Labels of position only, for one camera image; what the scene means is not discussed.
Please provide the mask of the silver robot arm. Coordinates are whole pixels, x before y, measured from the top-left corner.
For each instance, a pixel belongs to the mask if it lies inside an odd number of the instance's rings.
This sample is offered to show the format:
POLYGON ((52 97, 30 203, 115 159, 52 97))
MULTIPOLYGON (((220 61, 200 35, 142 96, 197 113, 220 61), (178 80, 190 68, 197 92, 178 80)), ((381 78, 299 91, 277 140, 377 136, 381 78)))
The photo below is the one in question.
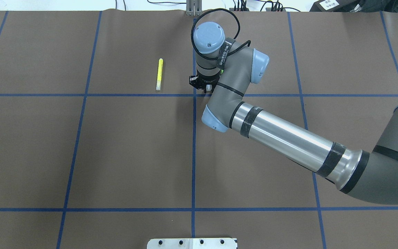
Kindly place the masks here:
POLYGON ((259 83, 269 57, 228 38, 220 24, 194 24, 191 41, 197 74, 190 85, 214 90, 202 122, 218 132, 232 129, 314 172, 350 197, 398 205, 398 106, 372 152, 351 150, 242 100, 259 83))

